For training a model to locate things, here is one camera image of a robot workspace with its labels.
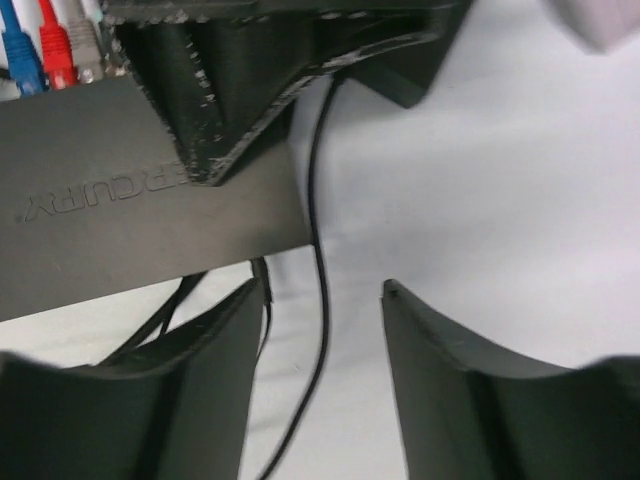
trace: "black plastic part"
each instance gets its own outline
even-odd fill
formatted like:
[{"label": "black plastic part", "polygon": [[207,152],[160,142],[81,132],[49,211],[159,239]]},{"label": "black plastic part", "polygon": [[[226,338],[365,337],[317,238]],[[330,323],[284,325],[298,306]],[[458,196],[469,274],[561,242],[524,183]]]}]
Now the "black plastic part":
[{"label": "black plastic part", "polygon": [[0,321],[309,242],[279,122],[224,187],[201,188],[129,78],[0,111]]},{"label": "black plastic part", "polygon": [[431,90],[474,1],[462,0],[447,10],[440,39],[369,58],[353,65],[349,75],[401,107],[415,106]]},{"label": "black plastic part", "polygon": [[105,21],[191,181],[215,186],[314,79],[441,38],[456,3],[126,0]]},{"label": "black plastic part", "polygon": [[495,345],[395,281],[382,303],[411,480],[640,478],[640,358],[566,370]]},{"label": "black plastic part", "polygon": [[106,366],[0,355],[3,480],[236,480],[260,336],[251,280]]}]

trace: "blue ethernet cable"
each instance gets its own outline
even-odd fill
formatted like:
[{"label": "blue ethernet cable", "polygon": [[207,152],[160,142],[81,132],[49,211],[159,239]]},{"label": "blue ethernet cable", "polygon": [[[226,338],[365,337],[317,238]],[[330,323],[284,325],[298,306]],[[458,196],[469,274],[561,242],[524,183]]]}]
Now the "blue ethernet cable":
[{"label": "blue ethernet cable", "polygon": [[23,97],[47,91],[42,62],[31,37],[20,28],[18,15],[11,0],[0,0],[4,20],[2,40],[7,52],[9,75],[16,82]]}]

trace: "cable connector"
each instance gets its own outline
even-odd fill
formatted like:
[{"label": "cable connector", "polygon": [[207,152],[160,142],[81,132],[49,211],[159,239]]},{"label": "cable connector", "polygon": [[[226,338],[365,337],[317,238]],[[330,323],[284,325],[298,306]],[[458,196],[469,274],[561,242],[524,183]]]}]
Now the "cable connector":
[{"label": "cable connector", "polygon": [[103,54],[93,22],[87,17],[80,0],[67,0],[67,31],[71,43],[73,63],[81,83],[104,78]]},{"label": "cable connector", "polygon": [[44,71],[49,75],[51,88],[61,90],[78,84],[77,71],[73,65],[71,43],[49,0],[39,0],[44,24],[40,27],[40,43]]},{"label": "cable connector", "polygon": [[35,95],[47,90],[42,62],[31,41],[22,31],[18,15],[11,0],[0,0],[0,11],[5,31],[2,41],[7,52],[9,75],[16,82],[22,96]]}]

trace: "embossed logo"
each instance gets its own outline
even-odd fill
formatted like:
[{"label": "embossed logo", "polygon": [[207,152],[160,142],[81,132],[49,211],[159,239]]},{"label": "embossed logo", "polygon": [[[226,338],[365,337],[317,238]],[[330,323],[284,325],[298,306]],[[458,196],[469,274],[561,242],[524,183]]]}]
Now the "embossed logo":
[{"label": "embossed logo", "polygon": [[26,213],[20,213],[17,220],[20,223],[33,222],[43,216],[127,200],[144,192],[157,192],[188,183],[184,166],[180,162],[165,163],[31,195]]}]

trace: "red ethernet cable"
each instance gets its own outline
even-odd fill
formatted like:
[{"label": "red ethernet cable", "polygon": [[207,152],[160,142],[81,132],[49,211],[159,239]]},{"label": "red ethernet cable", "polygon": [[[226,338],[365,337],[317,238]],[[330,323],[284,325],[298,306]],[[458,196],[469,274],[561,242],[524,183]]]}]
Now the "red ethernet cable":
[{"label": "red ethernet cable", "polygon": [[50,86],[62,90],[78,84],[78,73],[73,65],[71,44],[67,31],[60,26],[50,0],[38,0],[44,23],[40,26],[40,43],[44,71]]}]

